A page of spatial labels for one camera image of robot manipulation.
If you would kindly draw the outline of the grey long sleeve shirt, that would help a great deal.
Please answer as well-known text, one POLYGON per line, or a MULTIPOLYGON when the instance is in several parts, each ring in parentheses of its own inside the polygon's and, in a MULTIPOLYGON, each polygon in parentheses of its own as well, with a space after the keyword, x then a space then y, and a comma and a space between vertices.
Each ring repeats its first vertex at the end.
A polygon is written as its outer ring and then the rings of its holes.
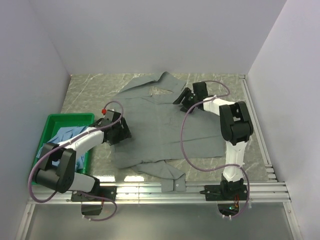
POLYGON ((133 78, 114 96, 132 135, 112 146, 115 167, 161 178, 163 192, 186 190, 186 174, 166 162, 183 159, 180 136, 189 158, 225 154, 217 115, 195 109, 183 122, 185 113, 173 105, 185 84, 168 72, 145 75, 133 78))

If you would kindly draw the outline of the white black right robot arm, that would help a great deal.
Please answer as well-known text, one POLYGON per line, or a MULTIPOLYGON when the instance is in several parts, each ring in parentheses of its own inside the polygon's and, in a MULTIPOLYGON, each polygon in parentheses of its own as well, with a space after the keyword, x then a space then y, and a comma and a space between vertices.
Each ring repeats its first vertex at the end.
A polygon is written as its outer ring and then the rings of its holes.
POLYGON ((220 132, 226 143, 225 164, 218 185, 206 185, 202 194, 207 201, 244 201, 250 194, 250 182, 243 168, 247 144, 254 132, 248 107, 244 101, 227 101, 230 95, 210 95, 206 81, 186 87, 173 101, 181 105, 181 111, 189 115, 194 108, 215 114, 219 117, 220 132))

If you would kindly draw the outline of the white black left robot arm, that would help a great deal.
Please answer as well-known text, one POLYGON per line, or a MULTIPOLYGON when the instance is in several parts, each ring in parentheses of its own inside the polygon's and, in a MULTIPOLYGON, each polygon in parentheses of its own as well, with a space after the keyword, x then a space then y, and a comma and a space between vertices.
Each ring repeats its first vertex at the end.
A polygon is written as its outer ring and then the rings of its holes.
POLYGON ((28 189, 35 182, 55 192, 81 191, 89 201, 101 195, 100 181, 93 176, 77 173, 76 160, 102 143, 115 145, 131 138, 131 132, 123 114, 106 110, 104 117, 88 126, 83 132, 59 143, 46 143, 40 159, 32 168, 28 189))

